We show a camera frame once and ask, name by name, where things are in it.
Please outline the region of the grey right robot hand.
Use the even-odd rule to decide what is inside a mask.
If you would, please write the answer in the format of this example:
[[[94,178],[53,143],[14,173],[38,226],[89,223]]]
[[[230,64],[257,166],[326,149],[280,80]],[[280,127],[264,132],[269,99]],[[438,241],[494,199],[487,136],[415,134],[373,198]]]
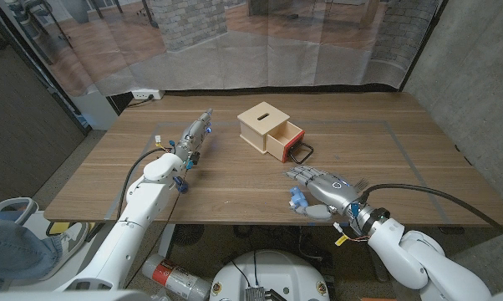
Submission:
[[[290,208],[297,214],[317,221],[329,221],[334,213],[345,214],[349,205],[358,198],[357,190],[340,176],[320,171],[311,166],[296,166],[286,175],[305,186],[321,204],[309,206],[298,187],[293,187]]]

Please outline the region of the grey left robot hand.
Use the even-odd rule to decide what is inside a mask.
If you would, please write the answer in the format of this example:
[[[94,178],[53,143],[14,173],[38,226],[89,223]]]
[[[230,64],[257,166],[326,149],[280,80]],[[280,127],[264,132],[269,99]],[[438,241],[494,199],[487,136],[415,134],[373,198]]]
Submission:
[[[183,161],[187,161],[194,152],[198,152],[206,136],[211,133],[212,112],[212,108],[207,109],[183,131],[174,151],[174,154]]]

